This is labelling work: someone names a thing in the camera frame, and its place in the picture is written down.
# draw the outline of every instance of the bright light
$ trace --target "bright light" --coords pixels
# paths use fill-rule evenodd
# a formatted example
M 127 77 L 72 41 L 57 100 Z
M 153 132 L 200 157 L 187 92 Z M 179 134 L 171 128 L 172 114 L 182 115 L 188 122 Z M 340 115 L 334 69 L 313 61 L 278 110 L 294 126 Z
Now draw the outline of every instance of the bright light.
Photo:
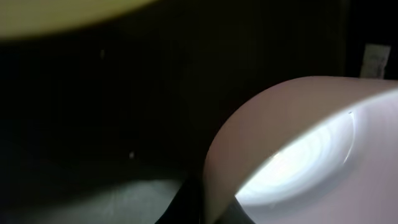
M 236 194 L 241 205 L 275 204 L 314 187 L 352 150 L 353 114 L 345 111 L 283 148 Z

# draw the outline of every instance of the dark wall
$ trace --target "dark wall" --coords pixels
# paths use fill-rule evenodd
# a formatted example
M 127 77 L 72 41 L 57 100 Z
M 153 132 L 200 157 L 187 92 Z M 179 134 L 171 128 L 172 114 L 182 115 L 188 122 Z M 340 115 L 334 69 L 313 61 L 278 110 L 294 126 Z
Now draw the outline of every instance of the dark wall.
M 2 43 L 2 159 L 14 172 L 6 186 L 43 170 L 37 179 L 57 177 L 55 185 L 128 179 L 137 162 L 199 172 L 218 129 L 255 94 L 343 75 L 345 11 L 332 0 L 163 0 L 86 29 Z

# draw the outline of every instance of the dark background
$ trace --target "dark background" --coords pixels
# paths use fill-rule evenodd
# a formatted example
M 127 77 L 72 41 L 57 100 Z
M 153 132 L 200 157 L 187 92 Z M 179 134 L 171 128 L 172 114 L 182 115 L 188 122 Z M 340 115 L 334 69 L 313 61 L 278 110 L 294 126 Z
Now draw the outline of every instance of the dark background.
M 200 176 L 215 134 L 245 101 L 293 78 L 344 75 L 348 10 L 332 0 L 161 0 L 2 42 L 0 206 Z

